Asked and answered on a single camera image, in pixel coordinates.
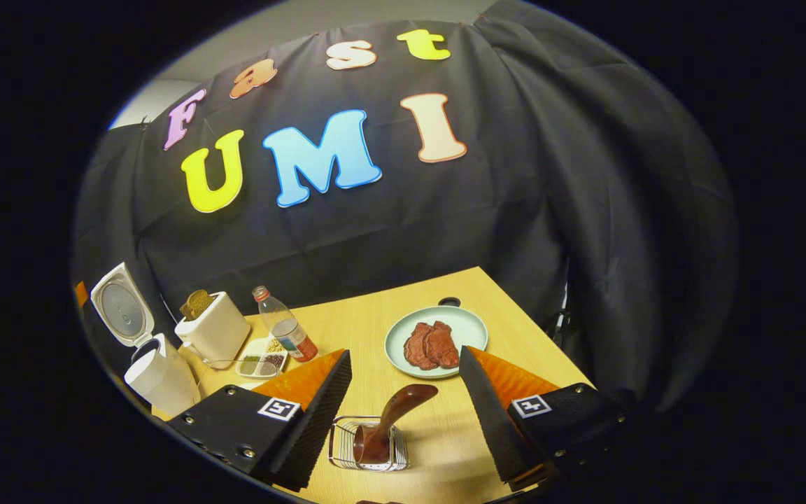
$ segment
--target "cooked meat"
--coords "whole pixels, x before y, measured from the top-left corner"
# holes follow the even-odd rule
[[[425,355],[444,369],[458,367],[458,349],[453,343],[452,329],[437,320],[425,336]]]
[[[433,370],[438,365],[425,355],[425,336],[428,336],[432,329],[434,328],[425,322],[417,323],[416,329],[403,344],[403,357],[408,363],[419,367],[420,370]]]

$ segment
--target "metal dish rack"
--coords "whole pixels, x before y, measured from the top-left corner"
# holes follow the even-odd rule
[[[378,416],[339,416],[329,431],[329,462],[333,466],[358,471],[387,473],[409,467],[406,458],[406,438],[396,426],[390,427],[390,460],[385,463],[356,463],[353,443],[356,428],[360,425],[378,425]]]

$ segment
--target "brown spatula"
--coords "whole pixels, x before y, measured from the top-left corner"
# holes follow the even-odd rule
[[[404,386],[394,393],[381,412],[381,420],[375,427],[362,426],[356,428],[353,441],[353,455],[356,463],[385,463],[390,460],[390,427],[400,417],[411,412],[416,406],[437,396],[437,387],[433,385],[412,384]]]

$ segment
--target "blue letter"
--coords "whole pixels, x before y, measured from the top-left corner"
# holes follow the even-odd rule
[[[338,160],[335,185],[339,188],[355,188],[381,178],[381,170],[372,164],[365,148],[362,121],[365,121],[364,111],[340,111],[332,115],[325,123],[319,147],[295,127],[282,128],[263,139],[263,147],[272,150],[276,158],[281,186],[281,194],[276,199],[279,207],[304,203],[310,197],[310,190],[300,185],[297,172],[317,191],[328,191],[335,159]]]

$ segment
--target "ceiling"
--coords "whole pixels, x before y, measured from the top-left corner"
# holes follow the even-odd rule
[[[251,55],[313,32],[388,20],[473,23],[495,0],[285,0],[224,29],[156,79],[201,82]]]

